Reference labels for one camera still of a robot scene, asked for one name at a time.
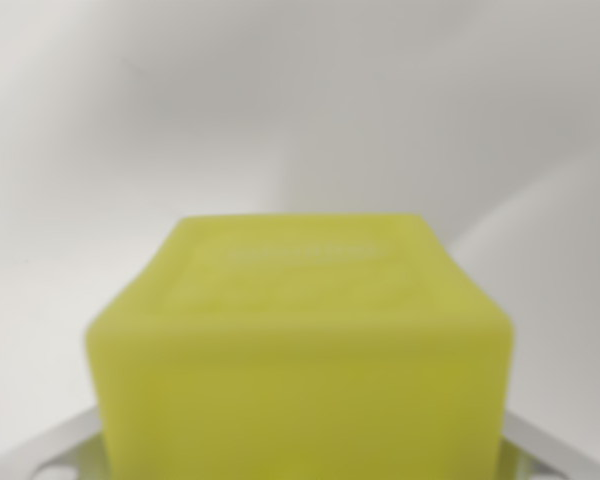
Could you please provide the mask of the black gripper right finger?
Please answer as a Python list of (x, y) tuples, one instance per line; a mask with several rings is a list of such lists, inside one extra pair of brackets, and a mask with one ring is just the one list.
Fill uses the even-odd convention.
[(568, 447), (512, 411), (505, 414), (501, 440), (500, 479), (572, 479), (564, 466)]

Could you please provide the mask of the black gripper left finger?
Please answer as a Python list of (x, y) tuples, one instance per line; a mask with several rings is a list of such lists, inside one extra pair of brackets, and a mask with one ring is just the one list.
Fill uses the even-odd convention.
[(97, 407), (0, 456), (0, 479), (110, 479)]

